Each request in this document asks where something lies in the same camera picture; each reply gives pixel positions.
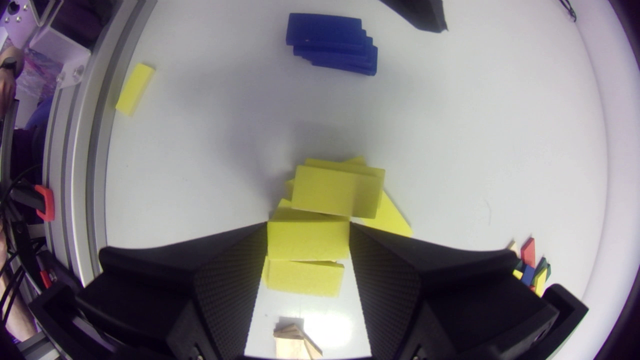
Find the blue block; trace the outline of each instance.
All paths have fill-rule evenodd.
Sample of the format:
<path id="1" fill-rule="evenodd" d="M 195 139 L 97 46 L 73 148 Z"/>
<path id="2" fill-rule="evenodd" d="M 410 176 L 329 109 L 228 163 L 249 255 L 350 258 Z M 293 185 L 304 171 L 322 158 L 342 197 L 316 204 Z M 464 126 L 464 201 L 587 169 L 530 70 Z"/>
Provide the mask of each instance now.
<path id="1" fill-rule="evenodd" d="M 353 63 L 371 63 L 373 56 L 373 38 L 365 38 L 362 50 L 326 49 L 324 47 L 294 46 L 293 55 L 302 56 L 309 61 L 329 60 Z"/>
<path id="2" fill-rule="evenodd" d="M 525 265 L 524 271 L 522 272 L 522 279 L 521 281 L 526 285 L 526 286 L 530 286 L 531 283 L 533 282 L 533 275 L 534 272 L 536 271 L 536 269 L 534 269 L 533 267 L 529 266 L 529 265 Z"/>
<path id="3" fill-rule="evenodd" d="M 362 50 L 365 35 L 362 20 L 352 17 L 290 13 L 287 45 Z"/>
<path id="4" fill-rule="evenodd" d="M 373 64 L 370 67 L 361 66 L 359 64 L 341 63 L 341 62 L 334 63 L 334 62 L 328 62 L 328 61 L 313 61 L 311 64 L 315 66 L 330 67 L 332 69 L 346 70 L 351 72 L 357 72 L 359 74 L 373 76 L 378 71 L 378 48 L 375 46 L 373 48 L 374 48 L 374 59 L 372 61 Z"/>

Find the red block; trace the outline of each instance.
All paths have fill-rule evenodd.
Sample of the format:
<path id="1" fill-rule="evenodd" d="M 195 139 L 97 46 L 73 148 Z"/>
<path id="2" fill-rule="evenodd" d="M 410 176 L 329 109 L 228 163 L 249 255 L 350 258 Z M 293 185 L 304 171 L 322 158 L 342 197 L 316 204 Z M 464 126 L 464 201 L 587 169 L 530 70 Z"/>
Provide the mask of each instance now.
<path id="1" fill-rule="evenodd" d="M 520 248 L 520 258 L 522 262 L 536 268 L 536 240 L 529 238 Z"/>

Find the black object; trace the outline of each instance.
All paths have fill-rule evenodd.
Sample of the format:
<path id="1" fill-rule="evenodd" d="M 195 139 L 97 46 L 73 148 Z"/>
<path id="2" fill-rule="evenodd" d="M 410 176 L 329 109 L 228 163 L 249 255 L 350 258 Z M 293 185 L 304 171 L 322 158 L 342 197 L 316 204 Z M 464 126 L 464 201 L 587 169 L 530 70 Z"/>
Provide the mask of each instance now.
<path id="1" fill-rule="evenodd" d="M 249 359 L 266 240 L 257 224 L 154 249 L 108 247 L 86 289 L 74 297 L 56 283 L 31 308 L 81 359 Z M 513 277 L 510 250 L 456 250 L 355 224 L 349 246 L 375 360 L 543 360 L 587 311 L 557 284 L 536 296 Z M 105 334 L 78 336 L 78 316 Z M 100 339 L 108 351 L 95 348 Z"/>
<path id="2" fill-rule="evenodd" d="M 376 360 L 514 359 L 558 315 L 513 277 L 510 250 L 456 250 L 360 225 L 349 246 Z"/>
<path id="3" fill-rule="evenodd" d="M 18 61 L 13 56 L 8 56 L 4 58 L 2 64 L 0 65 L 0 69 L 11 70 L 11 72 L 13 73 L 13 77 L 15 78 L 15 68 L 17 64 L 18 64 Z"/>
<path id="4" fill-rule="evenodd" d="M 197 347 L 204 359 L 235 359 L 244 353 L 266 252 L 264 224 L 155 249 L 107 247 L 104 274 L 79 293 L 79 305 L 134 347 L 178 359 Z"/>
<path id="5" fill-rule="evenodd" d="M 575 10 L 569 0 L 559 0 L 562 6 L 566 9 L 566 12 L 569 13 L 569 16 L 573 19 L 573 22 L 578 20 L 578 16 L 575 14 Z"/>
<path id="6" fill-rule="evenodd" d="M 417 29 L 441 33 L 447 29 L 442 0 L 381 0 Z"/>
<path id="7" fill-rule="evenodd" d="M 25 179 L 20 180 L 10 192 L 11 198 L 23 205 L 45 212 L 44 196 L 37 192 L 33 185 Z"/>

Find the white table surface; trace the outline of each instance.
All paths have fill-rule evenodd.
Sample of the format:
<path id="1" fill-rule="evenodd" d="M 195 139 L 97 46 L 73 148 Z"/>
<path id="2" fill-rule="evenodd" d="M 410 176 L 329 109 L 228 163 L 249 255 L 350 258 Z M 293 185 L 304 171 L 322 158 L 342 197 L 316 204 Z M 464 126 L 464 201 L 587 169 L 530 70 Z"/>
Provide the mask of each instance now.
<path id="1" fill-rule="evenodd" d="M 378 74 L 313 67 L 291 12 L 362 19 Z M 307 157 L 364 155 L 415 237 L 472 250 L 536 238 L 551 282 L 585 292 L 600 243 L 607 143 L 591 62 L 557 1 L 448 0 L 422 32 L 377 1 L 159 0 L 129 71 L 156 68 L 116 115 L 108 243 L 155 247 L 263 222 Z M 281 316 L 327 359 L 370 354 L 350 261 L 340 297 L 260 286 L 246 354 L 273 357 Z"/>

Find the textured black surface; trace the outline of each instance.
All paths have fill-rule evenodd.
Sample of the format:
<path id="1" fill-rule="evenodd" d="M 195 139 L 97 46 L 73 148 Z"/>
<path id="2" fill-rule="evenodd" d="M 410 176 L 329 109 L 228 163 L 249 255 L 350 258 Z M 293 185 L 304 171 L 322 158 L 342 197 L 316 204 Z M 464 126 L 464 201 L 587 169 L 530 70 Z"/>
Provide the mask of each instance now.
<path id="1" fill-rule="evenodd" d="M 371 355 L 393 360 L 415 314 L 420 278 L 408 263 L 353 226 L 349 247 Z"/>
<path id="2" fill-rule="evenodd" d="M 267 252 L 266 226 L 203 266 L 194 289 L 222 359 L 244 354 Z"/>

